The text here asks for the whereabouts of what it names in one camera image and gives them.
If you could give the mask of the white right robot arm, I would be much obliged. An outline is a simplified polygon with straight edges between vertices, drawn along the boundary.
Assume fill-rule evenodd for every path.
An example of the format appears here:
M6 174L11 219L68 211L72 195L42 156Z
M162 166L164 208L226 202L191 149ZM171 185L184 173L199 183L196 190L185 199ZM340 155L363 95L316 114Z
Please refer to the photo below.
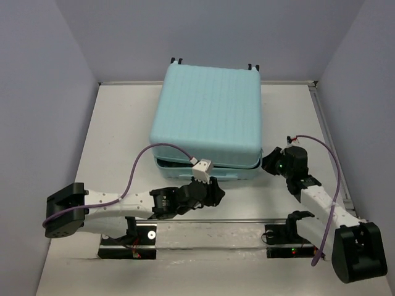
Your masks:
M307 151L298 146L275 148L262 159L262 169L286 180L289 193L305 207L287 216L283 224L268 224L268 245L303 244L329 259L343 283L387 275L388 266L379 227L347 212L309 174Z

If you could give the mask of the light blue hard-shell suitcase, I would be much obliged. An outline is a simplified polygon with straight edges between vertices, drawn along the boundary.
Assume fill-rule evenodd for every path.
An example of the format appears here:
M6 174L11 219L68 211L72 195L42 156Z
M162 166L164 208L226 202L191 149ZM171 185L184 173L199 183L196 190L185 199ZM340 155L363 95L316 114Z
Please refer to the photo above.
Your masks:
M262 163L259 65L187 65L171 58L149 141L165 178L190 178L190 155L213 164L220 181L255 178Z

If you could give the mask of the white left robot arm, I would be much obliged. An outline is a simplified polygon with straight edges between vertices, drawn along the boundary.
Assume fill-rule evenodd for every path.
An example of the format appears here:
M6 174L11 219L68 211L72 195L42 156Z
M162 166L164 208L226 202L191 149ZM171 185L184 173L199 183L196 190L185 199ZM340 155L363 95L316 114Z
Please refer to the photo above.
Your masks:
M224 196L214 177L208 183L192 179L181 187L163 187L124 197L72 183L47 198L44 235L58 239L81 231L129 244L136 238L133 218L169 220L191 210L216 207Z

